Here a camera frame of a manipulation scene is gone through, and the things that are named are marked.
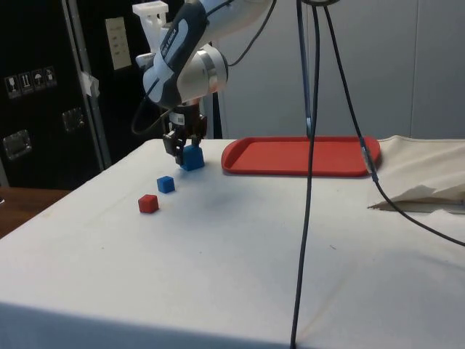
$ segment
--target metal pole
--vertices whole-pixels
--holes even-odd
[[[82,32],[81,19],[79,18],[79,11],[76,0],[68,0],[69,13],[67,1],[62,0],[63,9],[65,11],[65,17],[67,18],[67,23],[69,23],[68,30],[71,32],[70,40],[74,37],[76,38],[76,43],[72,40],[73,51],[76,51],[76,57],[78,57],[78,62],[81,62],[81,65],[78,63],[78,74],[81,80],[81,71],[92,75],[91,66],[89,62],[89,56],[87,55],[86,42],[84,40],[84,34]],[[84,99],[86,101],[86,107],[89,109],[89,122],[91,123],[92,137],[94,138],[94,143],[97,143],[98,153],[100,153],[101,162],[103,163],[103,169],[107,169],[112,165],[110,151],[108,149],[107,138],[105,135],[105,128],[103,126],[102,115],[100,114],[99,103],[95,95],[90,96],[90,106],[87,101],[87,94],[84,87],[82,87]]]

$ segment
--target warning label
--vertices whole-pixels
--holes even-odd
[[[7,86],[10,100],[21,97],[21,88],[16,75],[5,78],[5,85]]]
[[[32,78],[34,81],[34,87],[36,91],[40,91],[41,89],[45,89],[47,87],[45,84],[45,77],[44,77],[44,72],[42,71],[42,69],[33,71]]]
[[[55,69],[53,67],[45,68],[44,73],[45,73],[45,84],[48,87],[57,86],[57,77],[55,76]]]
[[[34,86],[31,78],[31,73],[22,73],[19,75],[20,86],[23,95],[34,92]]]

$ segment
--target wooden surface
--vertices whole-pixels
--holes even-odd
[[[0,238],[67,196],[66,190],[0,188]]]

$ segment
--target cable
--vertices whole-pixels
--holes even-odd
[[[142,111],[144,110],[145,103],[147,102],[147,100],[148,100],[148,98],[150,96],[150,93],[152,93],[153,89],[155,89],[155,87],[157,86],[157,83],[159,81],[160,81],[160,79],[156,79],[153,82],[152,86],[149,88],[149,90],[145,94],[144,98],[140,102],[139,107],[137,107],[136,113],[135,113],[134,118],[132,119],[132,123],[131,123],[131,131],[136,136],[145,136],[145,135],[149,134],[150,132],[153,131],[153,129],[155,127],[158,126],[160,121],[162,121],[167,115],[169,115],[171,113],[171,110],[166,111],[165,113],[161,114],[160,117],[158,119],[156,119],[155,122],[153,124],[151,124],[148,128],[144,129],[143,131],[137,131],[136,130],[136,123],[139,121],[139,118],[140,118],[140,116],[142,114]]]
[[[210,17],[210,15],[214,14],[216,11],[218,11],[219,9],[222,9],[223,7],[225,6],[228,6],[229,4],[231,4],[234,0],[226,0],[225,2],[223,2],[222,4],[214,7],[213,9],[211,9],[210,11],[208,11],[206,13],[206,16],[207,17]]]
[[[318,22],[318,13],[316,7],[312,7],[313,19],[315,23],[315,85],[313,90],[313,122],[311,121],[311,115],[309,109],[307,109],[307,126],[310,120],[311,131],[310,131],[310,149],[309,149],[309,161],[308,161],[308,177],[307,177],[307,203],[305,204],[305,219],[304,219],[304,232],[302,234],[302,244],[300,247],[300,258],[299,258],[299,273],[297,277],[297,290],[296,290],[296,302],[294,305],[294,318],[292,322],[292,333],[291,333],[291,349],[296,347],[297,337],[297,326],[299,324],[299,310],[300,300],[302,296],[302,282],[304,279],[304,262],[305,252],[307,249],[307,237],[310,226],[310,207],[312,203],[312,181],[313,181],[313,157],[315,154],[315,135],[318,119],[318,90],[320,86],[320,25]],[[304,42],[304,26],[302,21],[302,3],[301,0],[297,0],[297,20],[299,22],[299,38],[301,48],[301,59],[302,59],[302,70],[304,71],[304,90],[310,90],[310,83],[307,69],[307,50]],[[305,94],[305,104],[310,105],[310,94]]]
[[[242,55],[240,55],[239,58],[234,63],[229,64],[228,67],[234,67],[235,65],[239,64],[242,61],[242,59],[248,54],[252,46],[255,44],[255,41],[260,37],[260,35],[262,35],[263,30],[265,29],[268,22],[270,21],[271,15],[273,14],[275,10],[277,2],[278,0],[273,0],[273,2],[271,3],[270,9],[268,10],[267,16],[264,19],[263,24],[260,27],[259,31],[256,32],[255,36],[252,38],[252,40],[250,41],[250,43],[248,44],[247,48],[242,53]]]
[[[341,61],[341,55],[339,53],[339,48],[338,48],[338,45],[337,45],[337,40],[336,40],[336,34],[334,33],[334,27],[333,27],[333,21],[331,20],[331,15],[329,13],[329,10],[327,7],[324,7],[325,9],[325,14],[326,14],[326,19],[328,21],[328,25],[329,25],[329,31],[331,33],[331,40],[333,42],[333,47],[334,47],[334,52],[336,54],[336,60],[337,60],[337,65],[339,67],[339,72],[341,74],[341,79],[342,79],[342,84],[344,85],[344,91],[345,91],[345,95],[346,95],[346,99],[347,99],[347,104],[349,106],[349,110],[350,110],[350,116],[352,117],[352,123],[354,124],[354,127],[355,127],[355,131],[357,132],[357,136],[360,140],[360,146],[362,148],[362,151],[364,153],[364,156],[365,156],[365,160],[367,161],[367,165],[368,165],[368,171],[371,173],[371,177],[375,183],[375,186],[376,188],[378,189],[379,193],[381,194],[381,196],[384,198],[384,200],[388,203],[388,205],[390,205],[397,213],[399,213],[400,215],[402,215],[405,219],[409,220],[410,222],[412,222],[413,224],[419,226],[420,228],[423,228],[424,230],[427,230],[429,231],[430,233],[433,233],[447,241],[450,241],[454,244],[458,244],[459,246],[463,246],[465,247],[465,242],[462,242],[462,241],[459,241],[459,240],[456,240],[454,238],[451,238],[450,236],[447,236],[433,228],[430,228],[429,226],[419,222],[418,220],[415,220],[414,218],[412,218],[411,216],[409,216],[407,213],[405,213],[403,210],[401,210],[401,208],[399,208],[398,205],[396,205],[388,196],[387,194],[384,192],[381,184],[379,184],[379,179],[378,179],[378,175],[376,173],[376,166],[374,164],[374,161],[373,161],[373,158],[371,157],[370,155],[370,152],[369,152],[369,149],[365,143],[365,139],[363,138],[362,136],[362,132],[360,131],[360,127],[358,125],[358,121],[357,121],[357,116],[355,115],[355,112],[354,112],[354,107],[353,107],[353,104],[352,104],[352,99],[350,97],[350,93],[349,93],[349,87],[347,86],[347,80],[346,80],[346,76],[345,76],[345,73],[344,73],[344,68],[342,66],[342,61]]]

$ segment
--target red tray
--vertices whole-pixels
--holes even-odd
[[[365,141],[379,163],[381,149]],[[308,175],[310,142],[306,137],[251,137],[229,144],[222,156],[226,172],[235,175]],[[321,177],[365,177],[368,171],[356,137],[317,137],[313,174]]]

